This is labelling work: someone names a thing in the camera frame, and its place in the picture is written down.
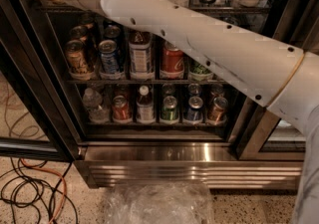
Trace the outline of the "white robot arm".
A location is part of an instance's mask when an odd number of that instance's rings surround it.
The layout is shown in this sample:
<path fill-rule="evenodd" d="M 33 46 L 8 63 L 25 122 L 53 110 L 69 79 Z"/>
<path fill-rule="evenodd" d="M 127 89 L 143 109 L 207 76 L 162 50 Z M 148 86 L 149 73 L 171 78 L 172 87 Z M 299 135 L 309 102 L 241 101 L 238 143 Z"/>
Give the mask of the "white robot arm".
<path fill-rule="evenodd" d="M 306 138 L 292 224 L 319 224 L 319 56 L 168 0 L 53 0 L 151 32 L 291 123 Z"/>

